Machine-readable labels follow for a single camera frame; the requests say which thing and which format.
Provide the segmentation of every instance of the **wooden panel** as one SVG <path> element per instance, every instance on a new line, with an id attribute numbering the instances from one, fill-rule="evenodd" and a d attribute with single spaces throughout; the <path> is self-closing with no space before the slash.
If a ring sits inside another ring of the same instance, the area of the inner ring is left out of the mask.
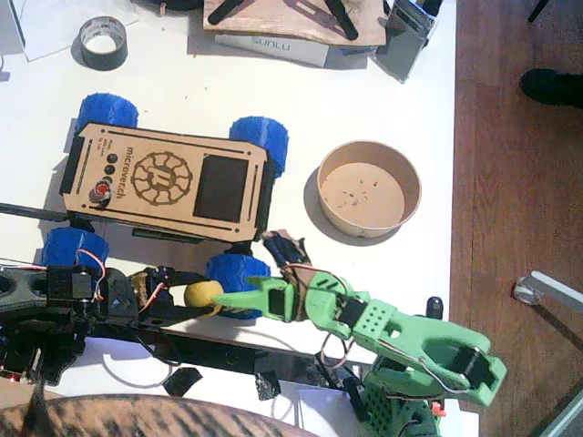
<path id="1" fill-rule="evenodd" d="M 510 297 L 532 269 L 583 290 L 583 111 L 547 107 L 518 87 L 524 72 L 583 73 L 582 4 L 458 2 L 451 309 L 508 367 L 480 411 L 480 435 L 540 431 L 581 388 L 583 315 Z"/>
<path id="2" fill-rule="evenodd" d="M 246 0 L 220 23 L 211 25 L 209 15 L 223 1 L 204 2 L 205 30 L 296 36 L 341 46 L 383 46 L 386 41 L 380 1 L 343 0 L 346 13 L 359 33 L 354 41 L 346 39 L 324 0 Z"/>

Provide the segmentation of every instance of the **green robotic arm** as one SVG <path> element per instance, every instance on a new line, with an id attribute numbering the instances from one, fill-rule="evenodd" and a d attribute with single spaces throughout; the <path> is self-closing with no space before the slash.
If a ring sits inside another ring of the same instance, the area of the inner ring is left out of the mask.
<path id="1" fill-rule="evenodd" d="M 363 382 L 363 402 L 380 435 L 439 435 L 431 407 L 444 397 L 492 402 L 506 367 L 488 354 L 487 337 L 452 322 L 403 314 L 354 291 L 308 264 L 301 242 L 284 231 L 267 234 L 264 243 L 284 278 L 248 279 L 256 290 L 222 294 L 214 302 L 285 322 L 311 320 L 319 330 L 378 354 Z"/>

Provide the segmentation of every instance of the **metal bar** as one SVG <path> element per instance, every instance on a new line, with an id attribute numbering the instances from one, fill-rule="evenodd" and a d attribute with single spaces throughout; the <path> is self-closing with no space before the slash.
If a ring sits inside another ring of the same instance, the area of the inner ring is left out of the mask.
<path id="1" fill-rule="evenodd" d="M 545 297 L 550 297 L 573 310 L 583 313 L 583 294 L 540 271 L 532 271 L 530 276 L 524 279 L 523 285 L 531 290 L 541 292 Z"/>
<path id="2" fill-rule="evenodd" d="M 9 203 L 0 203 L 0 213 L 10 214 L 12 216 L 27 217 L 29 219 L 38 219 L 46 221 L 63 222 L 68 221 L 69 216 L 66 212 L 49 211 L 47 209 L 21 207 Z"/>

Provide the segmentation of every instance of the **black stand leg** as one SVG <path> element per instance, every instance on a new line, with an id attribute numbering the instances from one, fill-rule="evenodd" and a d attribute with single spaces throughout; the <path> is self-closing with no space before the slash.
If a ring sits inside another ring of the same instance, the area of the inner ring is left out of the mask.
<path id="1" fill-rule="evenodd" d="M 538 4 L 535 7 L 535 10 L 532 11 L 532 14 L 528 18 L 528 22 L 529 23 L 533 23 L 537 19 L 538 14 L 541 13 L 541 11 L 545 8 L 545 6 L 547 5 L 547 3 L 548 3 L 548 0 L 539 0 L 538 1 Z"/>
<path id="2" fill-rule="evenodd" d="M 212 14 L 209 15 L 209 23 L 217 25 L 229 14 L 230 11 L 243 3 L 243 1 L 244 0 L 225 0 L 219 5 L 219 7 L 217 7 L 217 9 L 212 11 Z"/>
<path id="3" fill-rule="evenodd" d="M 325 0 L 328 9 L 332 12 L 332 15 L 338 20 L 338 24 L 343 29 L 346 37 L 349 41 L 354 41 L 358 38 L 358 31 L 354 27 L 353 20 L 350 19 L 348 14 L 346 14 L 346 9 L 344 8 L 342 0 Z"/>

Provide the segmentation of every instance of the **cable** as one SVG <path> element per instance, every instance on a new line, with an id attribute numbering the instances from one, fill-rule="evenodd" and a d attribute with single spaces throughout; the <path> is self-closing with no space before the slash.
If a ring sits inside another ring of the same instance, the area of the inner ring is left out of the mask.
<path id="1" fill-rule="evenodd" d="M 320 273 L 326 273 L 326 274 L 332 276 L 334 279 L 336 279 L 338 281 L 338 283 L 340 283 L 340 285 L 343 286 L 343 289 L 344 289 L 343 296 L 345 298 L 348 296 L 348 287 L 346 287 L 346 284 L 344 283 L 342 278 L 336 276 L 335 274 L 333 274 L 329 270 L 318 269 L 314 266 L 309 266 L 307 264 L 299 264 L 299 263 L 291 263 L 291 264 L 285 264 L 285 265 L 281 266 L 281 270 L 285 270 L 285 269 L 305 269 L 305 270 L 310 270 L 310 271 L 318 271 Z M 334 316 L 335 320 L 342 313 L 342 310 L 344 309 L 345 305 L 346 305 L 346 303 L 344 303 L 340 307 L 340 309 L 338 310 L 338 313 Z M 329 366 L 328 364 L 326 364 L 326 354 L 324 353 L 324 348 L 326 346 L 326 343 L 328 342 L 328 339 L 330 339 L 331 335 L 332 334 L 329 332 L 328 335 L 326 336 L 326 338 L 324 339 L 322 347 L 320 348 L 320 361 L 322 362 L 323 366 L 335 371 L 335 370 L 340 369 L 348 360 L 348 352 L 350 351 L 351 347 L 354 344 L 354 339 L 350 340 L 348 347 L 346 346 L 346 343 L 344 343 L 344 340 L 341 340 L 341 342 L 343 343 L 343 347 L 344 347 L 344 356 L 340 359 L 340 361 L 338 361 L 338 363 L 334 364 L 333 366 Z"/>
<path id="2" fill-rule="evenodd" d="M 465 393 L 469 393 L 470 392 L 469 389 L 461 389 L 461 390 L 458 390 L 458 389 L 451 389 L 451 388 L 447 387 L 445 385 L 445 383 L 441 379 L 439 379 L 439 377 L 437 375 L 435 375 L 435 373 L 433 373 L 432 371 L 429 370 L 429 368 L 427 367 L 427 365 L 424 363 L 424 358 L 423 357 L 420 357 L 420 358 L 417 359 L 413 355 L 409 355 L 406 352 L 403 352 L 403 351 L 400 351 L 400 350 L 396 349 L 395 347 L 391 346 L 386 341 L 377 340 L 377 342 L 379 344 L 381 344 L 382 346 L 384 346 L 385 348 L 388 348 L 388 349 L 390 349 L 393 352 L 396 352 L 396 353 L 398 353 L 400 355 L 403 355 L 404 357 L 408 358 L 411 361 L 419 361 L 419 363 L 424 368 L 424 370 L 427 372 L 427 374 L 430 375 L 434 380 L 436 380 L 437 383 L 439 383 L 439 385 L 441 385 L 441 387 L 445 391 L 447 391 L 448 393 L 452 393 L 452 394 L 465 394 Z"/>
<path id="3" fill-rule="evenodd" d="M 160 293 L 160 291 L 164 288 L 164 282 L 160 282 L 158 284 L 158 286 L 154 289 L 154 291 L 152 292 L 152 295 L 149 297 L 149 299 L 146 301 L 146 303 L 144 304 L 144 306 L 141 308 L 140 311 L 138 311 L 138 314 L 144 312 L 145 310 L 148 309 L 148 307 L 152 304 L 152 302 L 154 301 L 154 299 L 156 298 L 156 296 L 158 296 L 158 293 Z"/>
<path id="4" fill-rule="evenodd" d="M 95 284 L 95 291 L 93 292 L 93 299 L 91 301 L 93 301 L 95 299 L 103 300 L 104 297 L 101 296 L 101 292 L 99 291 L 99 283 L 101 282 L 101 280 L 103 278 L 106 277 L 106 266 L 103 263 L 103 261 L 101 261 L 101 259 L 99 259 L 97 257 L 96 254 L 94 254 L 86 249 L 77 249 L 75 251 L 75 264 L 77 264 L 79 262 L 79 259 L 77 258 L 77 253 L 79 253 L 79 252 L 86 254 L 88 257 L 90 257 L 92 260 L 94 260 L 98 264 L 99 268 L 101 269 L 101 276 L 99 277 L 99 279 L 97 280 L 97 282 Z"/>
<path id="5" fill-rule="evenodd" d="M 332 333 L 328 332 L 328 335 L 326 335 L 326 338 L 324 339 L 324 343 L 322 343 L 322 347 L 320 348 L 320 361 L 322 362 L 322 365 L 324 365 L 328 369 L 336 371 L 336 370 L 340 369 L 348 360 L 348 352 L 350 352 L 351 347 L 354 345 L 354 339 L 349 340 L 348 346 L 346 346 L 346 343 L 344 342 L 344 340 L 341 339 L 341 342 L 343 343 L 343 348 L 344 348 L 344 356 L 336 364 L 334 364 L 333 366 L 330 366 L 330 365 L 326 364 L 326 354 L 324 353 L 324 348 L 326 347 L 326 343 L 328 343 L 328 340 L 330 339 L 331 336 L 332 336 Z"/>

